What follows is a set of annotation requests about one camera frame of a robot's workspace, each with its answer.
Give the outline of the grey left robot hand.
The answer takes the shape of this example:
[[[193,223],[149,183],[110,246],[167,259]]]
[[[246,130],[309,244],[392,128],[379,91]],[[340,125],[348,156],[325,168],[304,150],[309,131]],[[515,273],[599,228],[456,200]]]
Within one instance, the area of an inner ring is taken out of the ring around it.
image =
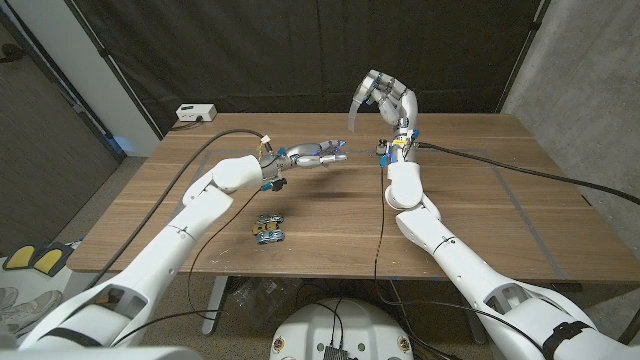
[[[331,163],[348,159],[347,155],[342,153],[341,147],[344,144],[342,140],[326,140],[320,143],[294,145],[276,157],[276,164],[281,170],[327,167]]]

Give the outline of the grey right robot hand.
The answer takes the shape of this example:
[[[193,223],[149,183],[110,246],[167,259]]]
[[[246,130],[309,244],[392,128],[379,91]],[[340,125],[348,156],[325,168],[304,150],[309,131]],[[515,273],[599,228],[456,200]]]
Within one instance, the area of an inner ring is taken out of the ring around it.
[[[355,119],[362,104],[376,103],[394,136],[404,136],[417,126],[416,94],[396,78],[370,70],[358,85],[348,113],[347,128],[355,130]]]

